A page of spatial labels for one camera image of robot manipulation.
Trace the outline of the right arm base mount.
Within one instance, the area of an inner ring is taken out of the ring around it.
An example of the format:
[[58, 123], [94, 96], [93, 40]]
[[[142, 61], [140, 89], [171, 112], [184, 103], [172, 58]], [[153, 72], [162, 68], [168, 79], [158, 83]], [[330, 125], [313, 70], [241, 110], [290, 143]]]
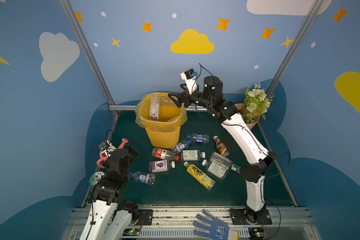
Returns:
[[233, 225], [271, 225], [272, 220], [266, 206], [259, 211], [253, 211], [249, 207], [243, 209], [229, 209]]

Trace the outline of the yellow label tea bottle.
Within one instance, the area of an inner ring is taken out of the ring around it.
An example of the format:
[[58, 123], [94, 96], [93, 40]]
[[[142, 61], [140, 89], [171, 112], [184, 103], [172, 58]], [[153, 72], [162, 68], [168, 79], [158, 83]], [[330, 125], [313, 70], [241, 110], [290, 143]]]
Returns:
[[213, 188], [216, 182], [206, 173], [204, 173], [200, 168], [189, 162], [184, 162], [184, 166], [187, 169], [187, 173], [190, 174], [205, 189], [210, 191]]

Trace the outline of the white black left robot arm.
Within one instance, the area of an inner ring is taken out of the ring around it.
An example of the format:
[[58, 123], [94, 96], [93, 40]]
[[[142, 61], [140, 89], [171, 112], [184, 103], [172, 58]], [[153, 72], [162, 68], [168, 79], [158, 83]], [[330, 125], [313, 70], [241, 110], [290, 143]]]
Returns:
[[130, 163], [137, 155], [138, 152], [129, 143], [111, 153], [107, 160], [108, 169], [94, 187], [81, 240], [119, 240], [127, 227], [138, 219], [138, 204], [120, 201], [130, 180]]

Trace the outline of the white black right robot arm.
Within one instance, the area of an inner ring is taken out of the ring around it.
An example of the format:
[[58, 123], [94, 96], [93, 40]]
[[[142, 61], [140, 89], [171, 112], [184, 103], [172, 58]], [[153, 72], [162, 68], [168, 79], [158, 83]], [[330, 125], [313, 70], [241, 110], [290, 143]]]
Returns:
[[240, 168], [247, 188], [246, 217], [254, 223], [266, 212], [264, 172], [273, 162], [273, 156], [247, 127], [235, 105], [223, 98], [223, 82], [216, 76], [208, 76], [204, 79], [203, 91], [200, 91], [197, 77], [192, 70], [181, 73], [183, 91], [169, 94], [169, 98], [179, 108], [192, 104], [206, 108], [241, 148], [249, 163]]

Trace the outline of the blue-cap water bottle front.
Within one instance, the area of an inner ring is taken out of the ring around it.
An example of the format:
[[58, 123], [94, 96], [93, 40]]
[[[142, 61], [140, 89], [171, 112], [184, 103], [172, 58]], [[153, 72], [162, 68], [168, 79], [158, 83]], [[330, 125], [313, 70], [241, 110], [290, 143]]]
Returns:
[[152, 173], [144, 173], [140, 171], [130, 172], [130, 178], [135, 182], [146, 185], [153, 185], [156, 181], [156, 175]]

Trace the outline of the white yellow label long bottle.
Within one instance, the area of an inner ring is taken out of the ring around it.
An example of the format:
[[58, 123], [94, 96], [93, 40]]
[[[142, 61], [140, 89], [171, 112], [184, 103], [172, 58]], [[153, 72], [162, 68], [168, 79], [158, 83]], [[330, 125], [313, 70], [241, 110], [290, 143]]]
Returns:
[[161, 96], [153, 94], [150, 98], [150, 111], [149, 111], [149, 118], [152, 121], [158, 121], [160, 115], [160, 102]]

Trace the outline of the clear bottle green cap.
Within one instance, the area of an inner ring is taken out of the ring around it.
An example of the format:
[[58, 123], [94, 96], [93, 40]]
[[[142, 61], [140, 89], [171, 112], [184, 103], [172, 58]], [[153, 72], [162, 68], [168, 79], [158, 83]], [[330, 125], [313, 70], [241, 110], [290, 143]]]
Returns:
[[221, 164], [224, 164], [226, 165], [229, 170], [232, 170], [236, 173], [240, 173], [240, 166], [236, 165], [233, 161], [229, 160], [228, 158], [220, 155], [219, 153], [217, 152], [213, 152], [210, 156], [210, 161], [215, 161], [217, 163], [221, 163]]

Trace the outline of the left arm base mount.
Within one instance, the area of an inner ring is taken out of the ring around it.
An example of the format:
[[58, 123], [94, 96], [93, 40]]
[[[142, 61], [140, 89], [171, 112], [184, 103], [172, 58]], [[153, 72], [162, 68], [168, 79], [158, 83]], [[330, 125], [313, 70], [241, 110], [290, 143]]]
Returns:
[[142, 209], [138, 214], [133, 214], [132, 222], [130, 226], [151, 226], [153, 222], [153, 210]]

